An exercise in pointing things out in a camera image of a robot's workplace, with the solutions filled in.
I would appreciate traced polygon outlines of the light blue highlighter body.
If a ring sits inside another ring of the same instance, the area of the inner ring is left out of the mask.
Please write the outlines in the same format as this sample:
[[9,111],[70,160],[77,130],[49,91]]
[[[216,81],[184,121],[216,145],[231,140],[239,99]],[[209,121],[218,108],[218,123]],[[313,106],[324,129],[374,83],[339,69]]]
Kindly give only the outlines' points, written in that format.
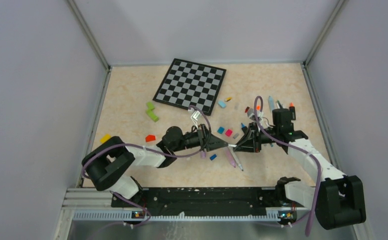
[[272,113],[273,110],[276,108],[276,106],[275,106],[275,101],[271,95],[268,97],[268,105],[269,105],[269,110]]

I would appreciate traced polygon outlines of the blue cap of highlighter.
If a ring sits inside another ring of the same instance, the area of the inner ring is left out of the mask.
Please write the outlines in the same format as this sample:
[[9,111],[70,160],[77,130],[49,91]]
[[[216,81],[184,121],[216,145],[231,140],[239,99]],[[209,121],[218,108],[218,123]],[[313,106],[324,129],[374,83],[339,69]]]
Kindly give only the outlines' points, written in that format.
[[218,128],[218,130],[217,130],[217,133],[223,134],[224,131],[225,131],[225,129],[224,129],[223,127],[220,126],[220,127]]

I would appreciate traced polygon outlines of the black highlighter orange cap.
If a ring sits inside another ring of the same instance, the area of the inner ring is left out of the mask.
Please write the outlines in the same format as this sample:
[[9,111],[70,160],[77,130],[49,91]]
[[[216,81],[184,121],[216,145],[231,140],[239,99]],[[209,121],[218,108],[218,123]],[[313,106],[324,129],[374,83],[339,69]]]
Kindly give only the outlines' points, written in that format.
[[292,102],[289,105],[289,110],[290,110],[290,113],[291,113],[291,119],[293,121],[295,121],[297,119],[297,117],[296,117],[296,108],[295,108],[295,106],[294,106],[294,104]]

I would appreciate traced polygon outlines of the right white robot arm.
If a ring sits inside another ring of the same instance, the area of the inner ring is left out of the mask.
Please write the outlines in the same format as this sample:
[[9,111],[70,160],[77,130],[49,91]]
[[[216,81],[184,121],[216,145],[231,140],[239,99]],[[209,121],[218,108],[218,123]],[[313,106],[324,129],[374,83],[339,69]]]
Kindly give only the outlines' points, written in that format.
[[295,130],[289,109],[272,111],[273,123],[263,127],[264,115],[260,110],[247,108],[252,120],[243,128],[244,135],[235,151],[258,153],[264,144],[277,144],[295,159],[307,174],[316,181],[311,187],[300,180],[286,179],[275,192],[281,206],[297,202],[308,208],[326,230],[364,223],[367,219],[364,187],[356,175],[347,175],[313,146],[308,136]]

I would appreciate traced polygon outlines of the light blue highlighter cap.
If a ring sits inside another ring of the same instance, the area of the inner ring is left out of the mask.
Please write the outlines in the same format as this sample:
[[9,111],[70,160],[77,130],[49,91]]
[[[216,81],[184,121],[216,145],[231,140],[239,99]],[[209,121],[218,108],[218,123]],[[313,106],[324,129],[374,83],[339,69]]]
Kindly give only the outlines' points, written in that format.
[[224,101],[218,101],[218,106],[220,107],[220,108],[222,108],[222,109],[224,109],[224,108],[226,108],[226,103],[224,102]]

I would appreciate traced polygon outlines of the pale purple highlighter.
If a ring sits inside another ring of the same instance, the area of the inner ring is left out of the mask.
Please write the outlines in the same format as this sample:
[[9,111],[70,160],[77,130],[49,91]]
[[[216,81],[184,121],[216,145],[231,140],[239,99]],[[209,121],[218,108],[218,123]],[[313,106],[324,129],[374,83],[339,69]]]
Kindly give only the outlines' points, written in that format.
[[226,157],[227,157],[227,160],[228,160],[229,164],[232,167],[236,168],[237,164],[236,164],[235,159],[234,159],[234,157],[233,157],[233,155],[232,155],[232,153],[231,153],[229,148],[225,149],[225,154],[226,154]]

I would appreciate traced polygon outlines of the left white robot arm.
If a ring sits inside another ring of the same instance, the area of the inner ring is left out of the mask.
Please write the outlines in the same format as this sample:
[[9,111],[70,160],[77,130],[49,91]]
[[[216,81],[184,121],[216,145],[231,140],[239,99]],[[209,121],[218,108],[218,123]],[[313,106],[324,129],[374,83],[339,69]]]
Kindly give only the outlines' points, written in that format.
[[124,143],[112,136],[89,153],[81,162],[82,170],[97,191],[111,191],[123,197],[131,207],[142,201],[141,186],[125,172],[132,166],[165,168],[177,160],[175,152],[192,148],[210,152],[228,147],[228,143],[211,134],[204,124],[184,133],[170,127],[156,145],[139,146]]

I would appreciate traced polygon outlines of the pink cap of highlighter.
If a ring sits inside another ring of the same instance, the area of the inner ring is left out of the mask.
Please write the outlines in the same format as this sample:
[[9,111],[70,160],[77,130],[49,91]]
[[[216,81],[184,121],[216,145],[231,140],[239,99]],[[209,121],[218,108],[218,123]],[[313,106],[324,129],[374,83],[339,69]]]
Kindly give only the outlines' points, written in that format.
[[233,131],[231,129],[227,129],[225,132],[225,135],[230,137],[233,134]]

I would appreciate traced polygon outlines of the purple highlighter cap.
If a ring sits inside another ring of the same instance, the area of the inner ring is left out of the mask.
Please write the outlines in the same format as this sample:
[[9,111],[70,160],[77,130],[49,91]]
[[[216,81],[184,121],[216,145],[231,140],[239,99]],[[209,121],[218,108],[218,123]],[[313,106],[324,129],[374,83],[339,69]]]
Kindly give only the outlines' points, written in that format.
[[200,152],[200,158],[202,159],[205,159],[207,156],[206,156],[206,152],[205,151],[201,151]]

